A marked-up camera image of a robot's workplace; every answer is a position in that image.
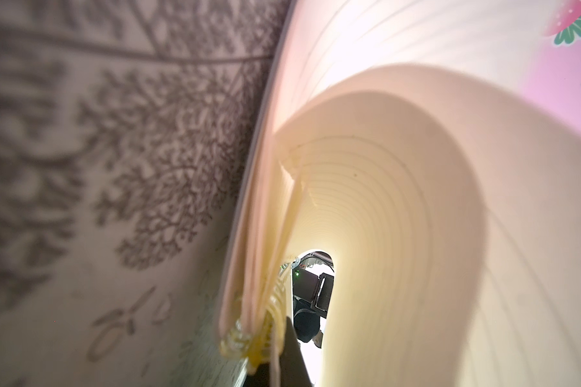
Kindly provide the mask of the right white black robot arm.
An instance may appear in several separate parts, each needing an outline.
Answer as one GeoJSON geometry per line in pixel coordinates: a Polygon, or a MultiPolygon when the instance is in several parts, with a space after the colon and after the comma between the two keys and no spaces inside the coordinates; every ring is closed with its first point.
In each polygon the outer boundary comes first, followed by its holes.
{"type": "Polygon", "coordinates": [[[319,250],[304,253],[292,264],[293,297],[308,303],[312,312],[326,319],[334,278],[333,260],[328,253],[319,250]]]}

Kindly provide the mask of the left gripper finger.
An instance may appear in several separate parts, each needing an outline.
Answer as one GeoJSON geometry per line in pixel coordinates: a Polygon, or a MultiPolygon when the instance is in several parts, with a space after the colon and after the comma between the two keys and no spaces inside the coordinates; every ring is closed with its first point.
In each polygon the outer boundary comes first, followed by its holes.
{"type": "Polygon", "coordinates": [[[287,318],[282,352],[268,364],[269,387],[312,387],[291,318],[287,318]]]}

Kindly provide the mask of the white spiral notebook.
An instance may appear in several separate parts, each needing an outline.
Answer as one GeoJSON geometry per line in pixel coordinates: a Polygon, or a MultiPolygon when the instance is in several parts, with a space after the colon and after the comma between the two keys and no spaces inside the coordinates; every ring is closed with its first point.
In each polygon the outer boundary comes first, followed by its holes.
{"type": "Polygon", "coordinates": [[[294,1],[229,238],[222,355],[282,381],[332,256],[322,386],[581,386],[581,136],[518,87],[581,1],[294,1]]]}

